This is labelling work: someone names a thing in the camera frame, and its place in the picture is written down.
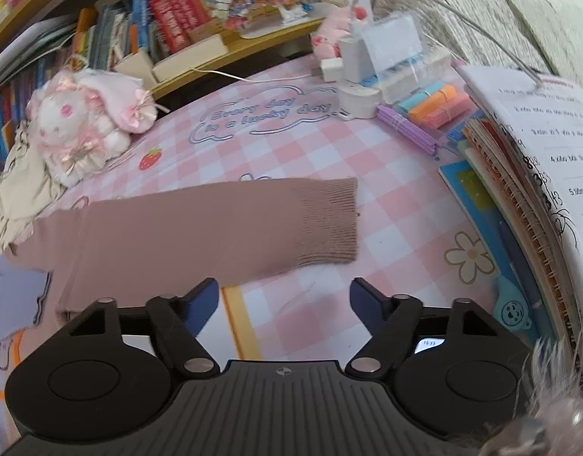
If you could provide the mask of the purple pen bundle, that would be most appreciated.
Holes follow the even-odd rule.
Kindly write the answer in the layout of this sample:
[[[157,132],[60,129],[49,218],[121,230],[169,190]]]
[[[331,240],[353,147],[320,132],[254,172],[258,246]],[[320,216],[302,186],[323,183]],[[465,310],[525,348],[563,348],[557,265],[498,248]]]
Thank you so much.
[[[386,105],[377,106],[377,119],[391,127],[395,132],[410,140],[430,155],[436,155],[438,144],[432,136],[410,122],[393,108]]]

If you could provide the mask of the stack of spiral notebooks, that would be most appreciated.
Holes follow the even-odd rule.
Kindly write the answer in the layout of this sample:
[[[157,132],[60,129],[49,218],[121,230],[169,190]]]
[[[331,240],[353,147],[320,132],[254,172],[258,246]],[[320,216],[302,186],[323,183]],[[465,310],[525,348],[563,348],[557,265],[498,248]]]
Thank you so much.
[[[455,69],[544,211],[583,333],[583,89],[553,75],[468,64]]]

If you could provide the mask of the pink white bunny plush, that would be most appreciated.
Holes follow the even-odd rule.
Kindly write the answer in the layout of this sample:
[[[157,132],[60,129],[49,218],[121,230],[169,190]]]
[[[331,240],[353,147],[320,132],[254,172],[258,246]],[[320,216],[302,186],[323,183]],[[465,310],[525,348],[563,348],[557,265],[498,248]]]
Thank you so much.
[[[84,68],[57,72],[32,92],[25,111],[31,143],[51,177],[71,188],[150,130],[158,105],[141,79]]]

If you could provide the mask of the small pink pig plush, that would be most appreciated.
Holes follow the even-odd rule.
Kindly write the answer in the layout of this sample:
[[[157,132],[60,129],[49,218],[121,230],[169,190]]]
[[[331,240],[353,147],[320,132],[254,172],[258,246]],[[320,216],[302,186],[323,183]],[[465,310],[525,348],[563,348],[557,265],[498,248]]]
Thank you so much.
[[[339,58],[340,48],[338,42],[351,35],[351,22],[353,19],[364,21],[368,16],[363,6],[341,7],[332,10],[317,31],[311,37],[313,54],[319,61]]]

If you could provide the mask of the row of colourful books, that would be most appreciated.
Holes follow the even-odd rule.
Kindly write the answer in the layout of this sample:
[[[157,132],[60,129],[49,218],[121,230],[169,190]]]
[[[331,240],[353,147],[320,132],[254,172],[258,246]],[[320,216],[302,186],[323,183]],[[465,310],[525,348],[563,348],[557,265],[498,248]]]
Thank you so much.
[[[144,52],[153,68],[220,28],[204,0],[117,0],[84,7],[77,16],[42,21],[21,46],[0,58],[0,169],[14,135],[28,119],[33,91],[64,68],[113,71]]]

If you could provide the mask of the white power strip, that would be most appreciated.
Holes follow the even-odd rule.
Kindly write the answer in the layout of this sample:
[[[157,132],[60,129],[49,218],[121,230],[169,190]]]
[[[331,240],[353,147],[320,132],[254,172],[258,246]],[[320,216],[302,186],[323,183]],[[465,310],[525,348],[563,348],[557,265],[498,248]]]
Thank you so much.
[[[373,119],[377,107],[394,105],[442,79],[451,70],[452,55],[439,45],[376,72],[368,49],[359,38],[345,37],[339,56],[321,61],[323,79],[336,85],[342,119]]]

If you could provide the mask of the cream printed t-shirt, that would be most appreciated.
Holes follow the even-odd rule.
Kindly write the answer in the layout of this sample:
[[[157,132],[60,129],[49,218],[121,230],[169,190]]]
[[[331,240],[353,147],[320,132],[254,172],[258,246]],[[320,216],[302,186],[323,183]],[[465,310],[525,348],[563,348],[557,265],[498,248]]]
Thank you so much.
[[[0,254],[65,190],[51,177],[23,122],[0,174]]]

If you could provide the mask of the purple and brown knit sweater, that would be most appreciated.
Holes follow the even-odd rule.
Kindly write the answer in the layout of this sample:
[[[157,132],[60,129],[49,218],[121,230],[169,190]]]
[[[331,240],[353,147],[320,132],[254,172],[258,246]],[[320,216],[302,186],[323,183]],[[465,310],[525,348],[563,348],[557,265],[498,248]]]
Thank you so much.
[[[235,286],[357,257],[353,178],[230,181],[90,202],[35,219],[4,257],[50,276],[46,309],[140,307],[213,278]]]

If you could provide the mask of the pink checkered desk mat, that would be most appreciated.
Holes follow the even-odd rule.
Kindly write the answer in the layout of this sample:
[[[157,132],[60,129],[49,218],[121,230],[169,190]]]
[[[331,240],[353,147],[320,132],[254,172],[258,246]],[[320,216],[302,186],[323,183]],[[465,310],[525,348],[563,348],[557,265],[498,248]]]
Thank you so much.
[[[339,119],[335,89],[311,76],[310,65],[290,61],[178,109],[124,161],[57,202],[67,210],[220,181],[355,178],[357,259],[222,289],[199,337],[218,363],[346,363],[368,338],[349,304],[356,277],[427,306],[464,297],[491,309],[496,277],[510,270],[456,200],[461,186],[483,214],[494,211],[457,150],[427,154],[375,119]]]

